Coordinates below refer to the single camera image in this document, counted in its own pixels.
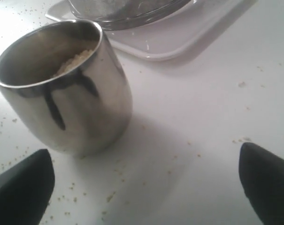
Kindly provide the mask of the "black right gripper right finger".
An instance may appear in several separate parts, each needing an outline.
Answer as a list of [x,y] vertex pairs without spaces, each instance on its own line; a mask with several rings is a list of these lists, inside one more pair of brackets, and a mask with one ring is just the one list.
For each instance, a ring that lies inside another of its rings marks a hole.
[[284,225],[284,159],[255,143],[243,143],[239,178],[261,222]]

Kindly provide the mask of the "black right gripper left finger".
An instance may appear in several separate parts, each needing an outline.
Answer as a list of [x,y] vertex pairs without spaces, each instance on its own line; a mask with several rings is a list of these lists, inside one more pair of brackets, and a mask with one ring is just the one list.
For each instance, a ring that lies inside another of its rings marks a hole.
[[0,175],[0,225],[38,225],[55,185],[47,149],[40,149]]

